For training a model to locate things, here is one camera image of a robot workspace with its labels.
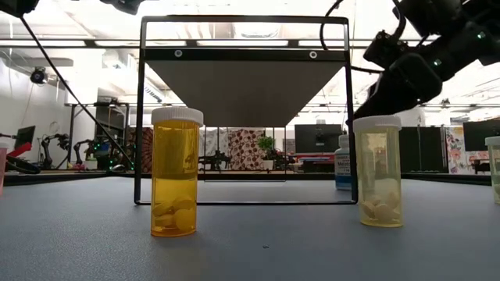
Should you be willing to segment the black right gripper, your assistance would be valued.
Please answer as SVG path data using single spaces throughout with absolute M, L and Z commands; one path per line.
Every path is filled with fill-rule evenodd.
M 380 83 L 373 84 L 354 118 L 385 116 L 403 112 L 441 93 L 441 78 L 421 55 L 409 53 L 386 69 Z

